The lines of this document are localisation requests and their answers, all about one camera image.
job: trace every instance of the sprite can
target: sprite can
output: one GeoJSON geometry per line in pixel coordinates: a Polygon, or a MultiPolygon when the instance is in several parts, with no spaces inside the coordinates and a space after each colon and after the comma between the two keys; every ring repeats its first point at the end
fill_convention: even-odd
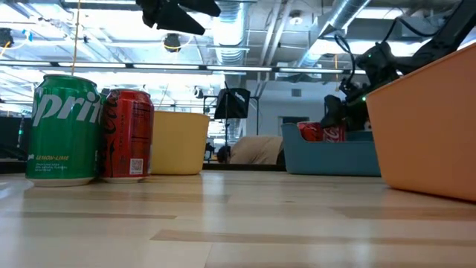
{"type": "Polygon", "coordinates": [[[73,186],[96,176],[101,99],[96,84],[48,74],[35,89],[26,177],[36,186],[73,186]]]}

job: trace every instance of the coca-cola can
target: coca-cola can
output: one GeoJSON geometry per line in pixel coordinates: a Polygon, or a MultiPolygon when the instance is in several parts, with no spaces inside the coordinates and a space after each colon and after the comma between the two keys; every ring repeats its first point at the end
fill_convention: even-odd
{"type": "Polygon", "coordinates": [[[300,122],[297,123],[300,134],[306,141],[323,141],[324,133],[321,123],[318,122],[300,122]]]}
{"type": "Polygon", "coordinates": [[[101,118],[100,175],[107,182],[138,182],[150,175],[154,106],[146,92],[113,89],[101,118]]]}
{"type": "Polygon", "coordinates": [[[345,126],[326,127],[324,131],[324,142],[345,141],[345,126]]]}

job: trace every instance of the white wall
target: white wall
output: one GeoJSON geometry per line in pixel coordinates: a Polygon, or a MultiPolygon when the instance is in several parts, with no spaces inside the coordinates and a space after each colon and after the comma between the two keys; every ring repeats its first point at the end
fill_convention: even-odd
{"type": "MultiPolygon", "coordinates": [[[[279,117],[309,117],[310,121],[320,121],[324,116],[321,102],[260,102],[259,135],[279,135],[279,117]]],[[[256,110],[250,106],[246,119],[245,135],[256,135],[256,110]]]]}
{"type": "MultiPolygon", "coordinates": [[[[255,80],[246,81],[246,89],[251,91],[254,96],[257,82],[255,80]]],[[[264,101],[280,101],[286,103],[302,103],[324,101],[327,95],[334,95],[339,98],[345,98],[344,93],[337,92],[338,84],[330,82],[326,85],[323,83],[289,83],[284,81],[267,82],[260,100],[264,101]],[[292,89],[300,89],[301,97],[294,98],[291,96],[292,89]]]]}

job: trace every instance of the table surface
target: table surface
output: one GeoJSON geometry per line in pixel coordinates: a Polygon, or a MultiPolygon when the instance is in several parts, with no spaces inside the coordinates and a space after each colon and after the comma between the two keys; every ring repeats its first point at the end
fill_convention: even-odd
{"type": "Polygon", "coordinates": [[[380,178],[204,171],[31,188],[0,176],[1,268],[476,267],[476,206],[380,178]]]}

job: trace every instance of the plastic bin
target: plastic bin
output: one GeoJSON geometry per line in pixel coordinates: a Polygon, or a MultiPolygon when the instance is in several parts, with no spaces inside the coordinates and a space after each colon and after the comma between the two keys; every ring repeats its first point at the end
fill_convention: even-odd
{"type": "Polygon", "coordinates": [[[283,124],[286,170],[292,174],[380,176],[372,133],[348,135],[350,141],[306,141],[296,124],[283,124]]]}
{"type": "Polygon", "coordinates": [[[476,45],[367,96],[391,187],[476,201],[476,45]]]}
{"type": "Polygon", "coordinates": [[[155,112],[152,174],[195,175],[202,171],[207,141],[206,115],[155,112]]]}

